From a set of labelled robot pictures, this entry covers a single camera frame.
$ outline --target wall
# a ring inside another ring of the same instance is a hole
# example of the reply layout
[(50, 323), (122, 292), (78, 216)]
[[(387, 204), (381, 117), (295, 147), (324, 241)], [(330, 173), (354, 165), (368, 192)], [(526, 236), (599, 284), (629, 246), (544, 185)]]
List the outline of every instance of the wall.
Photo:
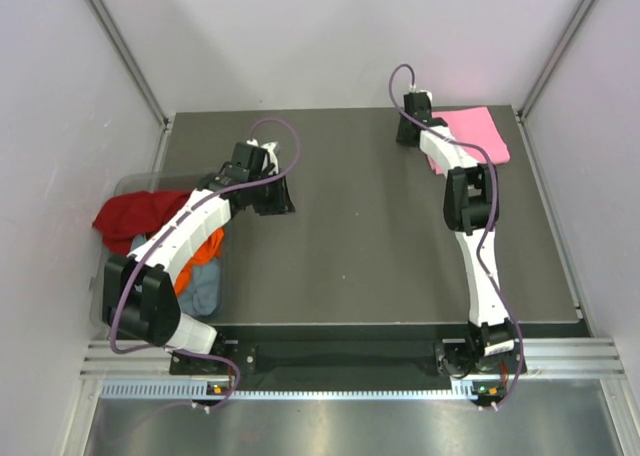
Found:
[(89, 337), (91, 221), (160, 134), (84, 0), (0, 0), (0, 445), (51, 455)]
[(640, 400), (638, 1), (599, 1), (529, 126), (590, 313)]
[(578, 0), (105, 0), (167, 112), (520, 105)]

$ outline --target folded pink cloth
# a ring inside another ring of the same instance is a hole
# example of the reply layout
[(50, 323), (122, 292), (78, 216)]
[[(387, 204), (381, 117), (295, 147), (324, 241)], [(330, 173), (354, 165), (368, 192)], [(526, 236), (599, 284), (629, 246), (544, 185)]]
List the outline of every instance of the folded pink cloth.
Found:
[[(494, 164), (506, 163), (511, 158), (507, 145), (502, 141), (486, 107), (458, 111), (434, 111), (433, 116), (441, 117), (447, 122), (456, 141), (477, 144), (484, 149)], [(464, 148), (464, 150), (481, 163), (486, 163), (482, 155), (475, 149)], [(436, 174), (442, 174), (442, 170), (436, 163), (431, 158), (427, 159), (431, 169)]]

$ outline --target red cloth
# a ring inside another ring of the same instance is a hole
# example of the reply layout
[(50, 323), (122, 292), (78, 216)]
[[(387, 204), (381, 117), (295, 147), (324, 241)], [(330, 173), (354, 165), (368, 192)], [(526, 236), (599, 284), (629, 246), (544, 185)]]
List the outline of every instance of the red cloth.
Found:
[(102, 242), (117, 254), (128, 254), (138, 234), (155, 233), (184, 206), (189, 191), (156, 191), (115, 196), (96, 216), (93, 227), (102, 233)]

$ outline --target blue cloth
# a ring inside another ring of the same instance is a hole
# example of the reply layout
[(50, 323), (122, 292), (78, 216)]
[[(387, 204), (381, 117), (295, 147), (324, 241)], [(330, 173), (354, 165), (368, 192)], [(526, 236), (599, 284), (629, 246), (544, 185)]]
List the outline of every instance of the blue cloth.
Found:
[[(147, 242), (147, 238), (140, 234), (133, 238), (131, 251)], [(191, 281), (178, 298), (180, 311), (189, 316), (209, 316), (220, 304), (220, 260), (213, 258), (207, 264), (194, 264), (191, 269)]]

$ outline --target plastic bin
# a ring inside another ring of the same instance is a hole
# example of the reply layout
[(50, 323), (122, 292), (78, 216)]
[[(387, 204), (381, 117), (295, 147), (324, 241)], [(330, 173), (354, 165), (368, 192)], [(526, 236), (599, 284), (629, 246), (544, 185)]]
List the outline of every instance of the plastic bin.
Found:
[[(134, 174), (131, 176), (126, 176), (120, 180), (120, 182), (116, 185), (116, 189), (114, 191), (114, 196), (119, 196), (122, 194), (135, 193), (137, 191), (191, 191), (195, 189), (198, 181), (209, 174), (210, 172), (216, 172), (216, 170), (211, 169), (210, 171), (199, 171), (192, 173), (142, 173), (142, 174)], [(227, 293), (227, 286), (225, 284), (225, 251), (228, 250), (230, 236), (232, 234), (231, 225), (227, 224), (225, 226), (225, 239), (222, 243), (221, 249), (221, 271), (220, 271), (220, 298), (219, 304), (214, 313), (209, 316), (203, 316), (198, 319), (203, 321), (207, 321), (215, 316), (215, 314), (220, 310), (224, 296)], [(99, 330), (106, 330), (107, 325), (102, 321), (102, 289), (104, 284), (104, 265), (111, 256), (111, 252), (103, 246), (102, 253), (100, 255), (100, 264), (98, 266), (98, 270), (93, 279), (93, 300), (91, 305), (91, 314), (90, 319), (92, 324)]]

